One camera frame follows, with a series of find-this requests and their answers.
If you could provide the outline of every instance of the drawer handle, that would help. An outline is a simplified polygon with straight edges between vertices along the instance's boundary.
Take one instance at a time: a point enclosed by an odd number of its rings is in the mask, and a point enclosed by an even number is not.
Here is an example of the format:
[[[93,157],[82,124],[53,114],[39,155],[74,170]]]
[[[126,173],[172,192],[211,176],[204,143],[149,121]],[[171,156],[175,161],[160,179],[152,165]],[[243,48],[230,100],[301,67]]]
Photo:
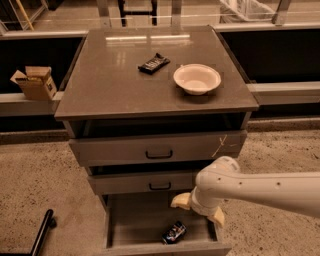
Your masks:
[[[167,158],[171,158],[172,155],[173,155],[172,150],[170,150],[170,151],[168,152],[168,154],[166,154],[166,155],[151,155],[151,154],[149,154],[148,151],[146,151],[146,157],[147,157],[148,159],[167,159]]]
[[[162,187],[162,188],[152,187],[152,184],[149,183],[149,188],[150,190],[169,190],[171,188],[171,182],[169,182],[167,187]]]

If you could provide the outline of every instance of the cardboard box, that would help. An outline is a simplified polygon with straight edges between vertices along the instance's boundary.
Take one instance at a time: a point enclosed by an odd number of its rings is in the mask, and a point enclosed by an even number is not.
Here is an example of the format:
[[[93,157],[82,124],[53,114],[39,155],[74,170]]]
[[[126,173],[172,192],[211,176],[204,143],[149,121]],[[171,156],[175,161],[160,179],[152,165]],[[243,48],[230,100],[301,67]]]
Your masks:
[[[17,70],[10,79],[19,85],[28,100],[52,100],[57,87],[50,67],[26,67],[26,75]]]

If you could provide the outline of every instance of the concrete floor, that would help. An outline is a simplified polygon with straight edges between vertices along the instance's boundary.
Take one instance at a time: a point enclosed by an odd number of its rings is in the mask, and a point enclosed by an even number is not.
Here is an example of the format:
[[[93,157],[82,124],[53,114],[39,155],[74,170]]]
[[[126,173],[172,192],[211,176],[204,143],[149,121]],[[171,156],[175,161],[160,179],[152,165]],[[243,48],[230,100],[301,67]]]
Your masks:
[[[254,121],[238,161],[244,173],[315,172],[320,119]],[[0,134],[0,252],[29,252],[47,209],[58,226],[42,255],[97,255],[104,209],[78,166],[65,131]],[[222,204],[228,256],[320,255],[320,219],[252,203]]]

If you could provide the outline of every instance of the white bowl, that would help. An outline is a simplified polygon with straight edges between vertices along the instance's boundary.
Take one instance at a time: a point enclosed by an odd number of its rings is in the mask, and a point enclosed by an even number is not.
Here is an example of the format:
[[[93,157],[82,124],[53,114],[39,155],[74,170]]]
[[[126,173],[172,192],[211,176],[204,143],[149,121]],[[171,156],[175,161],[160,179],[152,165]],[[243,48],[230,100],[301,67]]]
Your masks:
[[[205,94],[221,83],[221,77],[217,71],[201,64],[181,66],[174,72],[173,79],[177,85],[192,95]]]

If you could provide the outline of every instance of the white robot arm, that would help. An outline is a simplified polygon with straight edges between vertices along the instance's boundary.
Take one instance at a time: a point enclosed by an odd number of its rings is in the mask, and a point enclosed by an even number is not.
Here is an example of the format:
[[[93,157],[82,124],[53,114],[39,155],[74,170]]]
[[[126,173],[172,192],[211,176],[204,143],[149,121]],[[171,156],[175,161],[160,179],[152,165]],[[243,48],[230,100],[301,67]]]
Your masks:
[[[224,224],[222,199],[239,199],[320,218],[320,172],[241,174],[238,163],[220,157],[201,170],[191,193],[176,196],[171,206],[190,209]]]

